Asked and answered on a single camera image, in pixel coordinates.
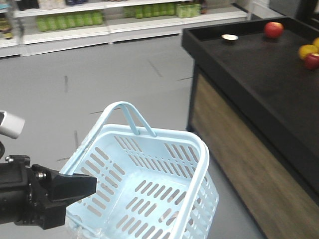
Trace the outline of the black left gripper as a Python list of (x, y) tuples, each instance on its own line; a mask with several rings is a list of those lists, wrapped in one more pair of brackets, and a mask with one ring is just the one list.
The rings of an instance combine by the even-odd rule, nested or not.
[(66, 204), (96, 192), (97, 178), (60, 174), (27, 155), (10, 155), (0, 165), (0, 223), (38, 226), (43, 230), (65, 225)]

